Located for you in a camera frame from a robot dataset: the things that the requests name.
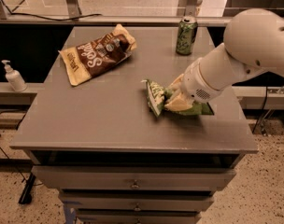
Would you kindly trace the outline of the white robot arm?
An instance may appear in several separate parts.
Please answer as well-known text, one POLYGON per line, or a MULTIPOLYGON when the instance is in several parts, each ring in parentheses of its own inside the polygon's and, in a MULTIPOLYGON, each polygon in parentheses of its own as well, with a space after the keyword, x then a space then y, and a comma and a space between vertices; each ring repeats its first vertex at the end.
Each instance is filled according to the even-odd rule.
POLYGON ((164 107, 187 111, 235 83, 266 72, 284 77, 284 20, 271 11, 253 8, 234 16, 224 30, 223 42, 174 80, 173 94, 164 107))

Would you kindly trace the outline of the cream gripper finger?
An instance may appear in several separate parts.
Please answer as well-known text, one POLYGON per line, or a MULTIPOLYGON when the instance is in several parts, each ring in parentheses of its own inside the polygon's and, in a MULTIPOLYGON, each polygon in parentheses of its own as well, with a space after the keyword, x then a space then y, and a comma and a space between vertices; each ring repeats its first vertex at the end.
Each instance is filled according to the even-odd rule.
POLYGON ((182 91, 176 91, 171 95, 171 97, 166 101, 164 108, 177 112, 185 111, 192 108, 194 100, 186 96, 182 91))
POLYGON ((182 79, 183 79, 183 74, 179 75, 179 76, 168 86, 168 89, 171 90, 171 91, 179 90, 180 87, 181 87, 182 79))

